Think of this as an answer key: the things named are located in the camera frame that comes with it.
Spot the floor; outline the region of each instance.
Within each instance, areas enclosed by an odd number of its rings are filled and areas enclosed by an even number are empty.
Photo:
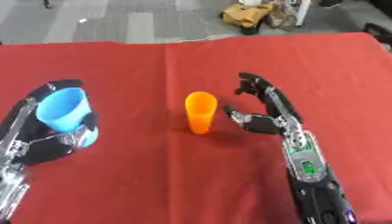
[[[218,19],[236,0],[1,0],[0,39],[5,44],[117,41],[168,43],[240,35]],[[357,32],[366,22],[392,29],[392,19],[365,0],[346,0],[323,9],[314,4],[300,28],[270,29],[261,35],[298,32]]]

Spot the red cloth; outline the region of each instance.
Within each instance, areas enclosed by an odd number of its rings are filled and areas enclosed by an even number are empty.
[[[217,112],[186,130],[184,99],[236,96],[238,72],[265,76],[303,115],[362,221],[391,221],[392,62],[366,34],[228,38],[170,45],[4,45],[0,116],[51,80],[86,82],[98,142],[29,168],[14,223],[298,223],[278,137],[248,133]]]

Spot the robotic hand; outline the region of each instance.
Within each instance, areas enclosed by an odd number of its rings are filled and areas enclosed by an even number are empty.
[[[45,97],[62,88],[79,88],[80,80],[51,81],[19,101],[0,126],[0,223],[9,223],[30,185],[24,167],[62,158],[82,147],[97,125],[86,115],[74,133],[54,133],[37,120],[35,111]]]
[[[225,106],[226,113],[245,130],[279,134],[282,137],[287,177],[302,222],[358,223],[339,181],[321,153],[315,136],[302,129],[302,118],[287,97],[260,76],[240,73],[240,77],[241,86],[235,93],[255,95],[266,105],[268,115],[246,115],[232,106]]]

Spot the orange plastic cup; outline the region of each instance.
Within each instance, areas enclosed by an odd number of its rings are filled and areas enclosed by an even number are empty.
[[[189,127],[195,134],[205,134],[211,126],[218,106],[215,96],[207,92],[193,92],[185,99]]]

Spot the blue cup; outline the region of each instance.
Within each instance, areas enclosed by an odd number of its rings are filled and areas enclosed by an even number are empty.
[[[36,116],[57,132],[71,133],[81,126],[83,118],[89,113],[91,107],[86,92],[79,87],[68,87],[48,95],[38,105]],[[89,146],[97,137],[98,129],[95,128],[83,146]]]

